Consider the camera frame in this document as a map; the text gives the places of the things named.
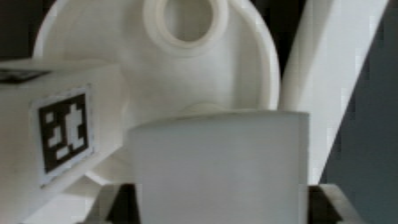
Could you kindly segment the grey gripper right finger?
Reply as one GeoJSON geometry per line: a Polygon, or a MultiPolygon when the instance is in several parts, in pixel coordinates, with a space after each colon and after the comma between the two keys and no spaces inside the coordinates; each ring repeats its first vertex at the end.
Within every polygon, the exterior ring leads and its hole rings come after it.
{"type": "Polygon", "coordinates": [[[312,186],[312,224],[367,224],[334,184],[312,186]]]}

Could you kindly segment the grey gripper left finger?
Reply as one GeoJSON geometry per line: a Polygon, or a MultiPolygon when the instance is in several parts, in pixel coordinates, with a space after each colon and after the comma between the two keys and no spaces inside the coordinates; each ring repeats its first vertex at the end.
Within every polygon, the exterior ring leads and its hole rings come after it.
{"type": "Polygon", "coordinates": [[[115,208],[119,189],[120,189],[119,184],[106,184],[101,186],[101,190],[95,195],[94,203],[81,224],[126,223],[126,221],[120,218],[120,215],[111,212],[115,208]]]}

